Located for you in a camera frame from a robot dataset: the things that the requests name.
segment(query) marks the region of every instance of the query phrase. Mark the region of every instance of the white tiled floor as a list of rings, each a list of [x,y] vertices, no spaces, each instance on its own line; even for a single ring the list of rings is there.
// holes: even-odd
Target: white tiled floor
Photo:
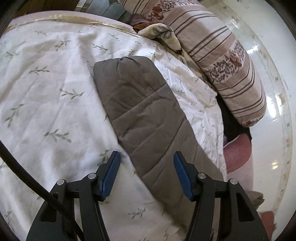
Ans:
[[[264,0],[204,0],[202,4],[249,50],[266,92],[267,112],[251,128],[254,190],[264,193],[259,211],[276,213],[274,240],[296,209],[296,41]]]

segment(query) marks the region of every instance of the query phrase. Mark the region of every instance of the pillow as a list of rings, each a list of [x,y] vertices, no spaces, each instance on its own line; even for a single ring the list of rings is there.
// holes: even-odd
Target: pillow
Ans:
[[[266,99],[254,64],[233,33],[197,0],[121,0],[149,21],[169,25],[183,49],[207,75],[228,108],[244,126],[265,114]]]

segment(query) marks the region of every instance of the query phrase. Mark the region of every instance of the black cable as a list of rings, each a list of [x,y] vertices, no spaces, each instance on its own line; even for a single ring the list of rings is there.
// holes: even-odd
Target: black cable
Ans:
[[[0,157],[6,165],[35,193],[42,197],[48,204],[56,209],[64,218],[72,225],[74,232],[81,241],[84,241],[84,235],[74,217],[68,213],[63,204],[61,204],[54,196],[52,196],[44,187],[42,187],[27,171],[17,162],[7,148],[0,140]]]

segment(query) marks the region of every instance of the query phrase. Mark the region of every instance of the white bedsheet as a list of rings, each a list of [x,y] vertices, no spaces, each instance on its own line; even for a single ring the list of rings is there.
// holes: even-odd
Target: white bedsheet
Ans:
[[[82,179],[113,150],[120,151],[122,162],[111,196],[101,204],[110,240],[182,240],[176,233],[179,227],[134,173],[105,118],[93,82],[95,62],[127,55],[146,56],[155,63],[198,143],[226,178],[223,124],[215,92],[157,42],[104,23],[38,21],[3,35],[0,139],[48,191],[60,178]],[[0,193],[0,212],[25,240],[43,199],[2,160]]]

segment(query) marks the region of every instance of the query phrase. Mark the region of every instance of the metal bolt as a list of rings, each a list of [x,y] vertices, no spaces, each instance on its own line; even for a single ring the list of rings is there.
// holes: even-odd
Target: metal bolt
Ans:
[[[96,178],[96,174],[95,173],[90,173],[87,177],[89,179],[94,179],[94,178]]]
[[[65,183],[65,180],[64,179],[60,179],[57,181],[57,185],[61,186]]]
[[[198,178],[200,178],[200,179],[205,179],[207,176],[206,176],[206,174],[204,174],[204,173],[199,173],[198,175]]]
[[[238,181],[234,178],[230,179],[230,183],[233,184],[233,185],[236,185],[238,184]]]

